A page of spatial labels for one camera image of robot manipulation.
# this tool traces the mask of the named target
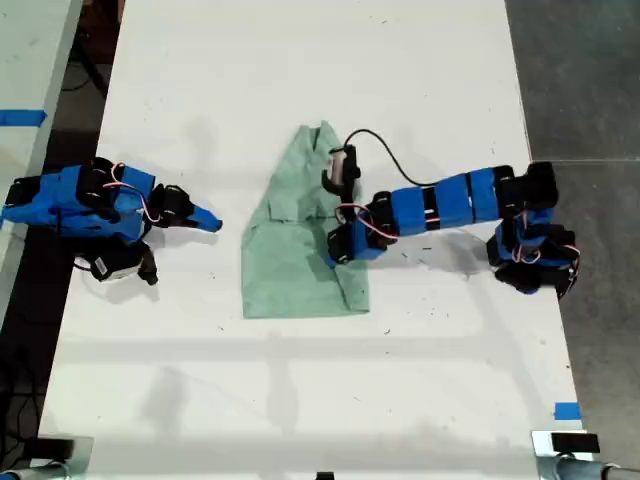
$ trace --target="blue painter's tape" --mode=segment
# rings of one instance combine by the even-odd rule
[[[580,404],[577,402],[559,402],[556,403],[556,409],[553,413],[556,420],[580,420]]]
[[[44,110],[0,110],[0,127],[39,127],[45,118]]]

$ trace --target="green towel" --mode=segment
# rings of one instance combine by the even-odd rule
[[[320,184],[331,126],[300,127],[242,237],[245,318],[330,317],[369,311],[364,263],[329,268],[327,233],[340,199]]]

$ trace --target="white table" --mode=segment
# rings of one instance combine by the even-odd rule
[[[40,128],[0,127],[0,198],[13,180],[39,175],[82,0],[0,2],[0,109],[44,110]],[[24,246],[24,225],[0,230],[0,327]]]
[[[94,437],[89,478],[533,479],[530,431],[581,427],[552,414],[576,398],[555,293],[476,258],[495,225],[399,242],[368,315],[242,318],[242,231],[322,119],[415,178],[523,173],[502,0],[127,2],[98,154],[224,228],[153,234],[155,288],[74,273],[41,432]],[[356,144],[365,200],[405,185]]]

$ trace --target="gray floor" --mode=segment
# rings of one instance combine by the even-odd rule
[[[640,0],[507,5],[533,156],[555,161],[583,252],[561,310],[585,424],[604,460],[640,467]],[[55,128],[98,131],[102,108],[93,85],[63,93]]]

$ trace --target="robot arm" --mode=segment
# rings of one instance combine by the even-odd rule
[[[500,166],[431,184],[418,184],[400,169],[416,186],[378,192],[361,207],[353,203],[360,177],[355,147],[345,145],[330,156],[322,184],[342,201],[336,210],[341,225],[327,237],[330,265],[373,260],[400,237],[502,220],[487,243],[489,262],[497,268],[499,280],[524,293],[555,285],[559,296],[575,282],[579,262],[575,235],[551,224],[558,190],[550,163],[533,163],[520,177],[511,167]]]
[[[124,164],[95,158],[56,173],[18,178],[7,195],[3,219],[49,227],[89,262],[98,280],[138,271],[157,282],[153,254],[142,242],[153,226],[216,232],[222,222],[194,205],[175,185]]]

